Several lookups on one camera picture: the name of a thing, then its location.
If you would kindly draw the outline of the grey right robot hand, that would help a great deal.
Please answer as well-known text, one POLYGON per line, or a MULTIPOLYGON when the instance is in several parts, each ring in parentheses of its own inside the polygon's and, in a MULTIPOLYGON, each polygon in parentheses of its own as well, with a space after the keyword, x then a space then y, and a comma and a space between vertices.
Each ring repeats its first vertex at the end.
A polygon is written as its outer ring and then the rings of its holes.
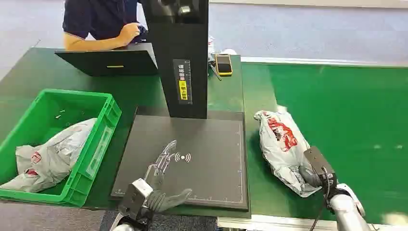
POLYGON ((305 182, 313 187, 322 187, 324 193, 330 193, 337 185, 334 169, 316 146, 304 151, 308 166, 300 166, 299 171, 305 182))

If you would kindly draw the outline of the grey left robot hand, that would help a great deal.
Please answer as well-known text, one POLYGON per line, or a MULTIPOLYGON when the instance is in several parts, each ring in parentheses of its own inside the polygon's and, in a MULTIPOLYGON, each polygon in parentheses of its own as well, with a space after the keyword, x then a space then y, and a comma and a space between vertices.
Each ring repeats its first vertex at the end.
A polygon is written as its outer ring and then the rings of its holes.
POLYGON ((184 189, 178 195, 168 196, 162 189, 165 173, 173 157, 177 140, 167 144, 155 162, 150 164, 142 178, 128 185, 125 196, 119 205, 119 212, 124 217, 137 221, 148 213, 163 212, 183 204, 192 189, 184 189))

